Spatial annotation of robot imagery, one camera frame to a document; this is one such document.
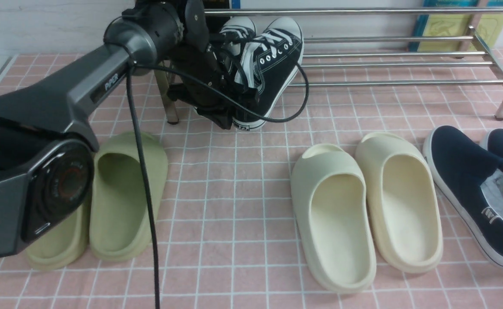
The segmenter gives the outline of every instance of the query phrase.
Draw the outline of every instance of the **green slide sandal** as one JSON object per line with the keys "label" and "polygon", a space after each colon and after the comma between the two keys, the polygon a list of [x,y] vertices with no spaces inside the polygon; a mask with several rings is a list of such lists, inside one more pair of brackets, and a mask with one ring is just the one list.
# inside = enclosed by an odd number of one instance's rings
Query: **green slide sandal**
{"label": "green slide sandal", "polygon": [[25,250],[28,264],[35,270],[57,270],[74,262],[89,243],[89,204],[83,204],[65,221],[43,235]]}
{"label": "green slide sandal", "polygon": [[[167,180],[167,155],[158,139],[148,133],[141,137],[156,218]],[[111,262],[135,258],[152,238],[135,134],[125,132],[103,143],[94,164],[89,224],[93,254]]]}

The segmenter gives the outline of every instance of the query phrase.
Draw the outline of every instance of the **shoe logo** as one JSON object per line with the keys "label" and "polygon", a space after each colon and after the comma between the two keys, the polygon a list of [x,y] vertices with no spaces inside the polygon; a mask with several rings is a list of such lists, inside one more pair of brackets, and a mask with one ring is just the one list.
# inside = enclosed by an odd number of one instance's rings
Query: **shoe logo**
{"label": "shoe logo", "polygon": [[481,213],[490,220],[490,224],[492,224],[495,219],[499,218],[490,207],[486,207]]}
{"label": "shoe logo", "polygon": [[238,123],[234,123],[234,127],[236,127],[236,129],[240,129],[240,130],[243,130],[243,131],[250,131],[250,126],[249,125],[243,125],[243,124],[238,124]]}

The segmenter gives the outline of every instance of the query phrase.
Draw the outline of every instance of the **cream slide sandal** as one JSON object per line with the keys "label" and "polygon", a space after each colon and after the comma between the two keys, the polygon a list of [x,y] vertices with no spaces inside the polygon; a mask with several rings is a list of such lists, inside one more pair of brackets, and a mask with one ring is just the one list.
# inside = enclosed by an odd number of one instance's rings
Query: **cream slide sandal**
{"label": "cream slide sandal", "polygon": [[34,241],[25,250],[35,270],[57,270],[79,258],[89,243],[89,196],[67,219]]}
{"label": "cream slide sandal", "polygon": [[336,293],[370,286],[376,255],[364,177],[353,157],[332,144],[309,148],[291,173],[291,199],[314,278]]}
{"label": "cream slide sandal", "polygon": [[433,178],[420,151],[391,133],[370,133],[356,149],[364,173],[377,249],[409,273],[435,268],[442,258],[442,228]]}
{"label": "cream slide sandal", "polygon": [[[156,218],[167,179],[167,155],[155,137],[141,136]],[[152,238],[135,133],[125,132],[103,143],[94,164],[89,224],[93,254],[112,262],[135,258]]]}

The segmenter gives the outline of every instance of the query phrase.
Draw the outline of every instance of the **pink tile floor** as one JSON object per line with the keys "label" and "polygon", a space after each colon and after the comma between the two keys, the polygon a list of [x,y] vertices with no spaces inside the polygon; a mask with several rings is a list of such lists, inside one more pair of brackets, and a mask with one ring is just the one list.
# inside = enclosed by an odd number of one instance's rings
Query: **pink tile floor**
{"label": "pink tile floor", "polygon": [[[503,50],[496,54],[503,59]],[[0,94],[33,84],[77,56],[22,55],[8,68]],[[488,69],[470,68],[309,73],[310,80],[327,82],[434,76],[494,78]],[[288,180],[307,147],[335,143],[352,154],[370,131],[391,131],[420,147],[434,127],[449,124],[479,141],[503,127],[493,119],[501,86],[314,88],[298,119],[245,133],[222,131],[183,104],[181,123],[169,125],[153,76],[134,82],[141,127],[161,138],[170,161],[157,225],[163,309],[503,309],[503,270],[486,261],[442,196],[444,256],[436,270],[403,274],[378,256],[367,291],[325,291],[306,266]],[[273,116],[292,114],[302,95],[288,89]],[[91,125],[100,141],[131,129],[123,87],[97,109]],[[43,273],[31,270],[22,255],[0,260],[0,309],[140,309],[153,303],[152,247],[121,264],[88,251],[63,270]]]}

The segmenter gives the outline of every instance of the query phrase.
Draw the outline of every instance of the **shoe insole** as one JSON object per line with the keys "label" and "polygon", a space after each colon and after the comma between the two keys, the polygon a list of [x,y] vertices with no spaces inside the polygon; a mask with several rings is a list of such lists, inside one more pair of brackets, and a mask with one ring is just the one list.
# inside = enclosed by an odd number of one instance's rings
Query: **shoe insole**
{"label": "shoe insole", "polygon": [[78,215],[74,212],[30,245],[27,249],[28,254],[35,258],[48,259],[64,253],[73,242],[77,222]]}
{"label": "shoe insole", "polygon": [[137,160],[124,154],[105,154],[98,162],[99,186],[93,196],[102,211],[94,219],[100,225],[103,250],[119,251],[134,241],[147,211],[144,184]]}
{"label": "shoe insole", "polygon": [[406,262],[422,262],[437,249],[438,221],[430,178],[413,157],[389,158],[383,169],[383,215],[389,239]]}
{"label": "shoe insole", "polygon": [[370,269],[363,184],[352,175],[324,180],[312,197],[311,233],[320,263],[338,285],[359,283]]}

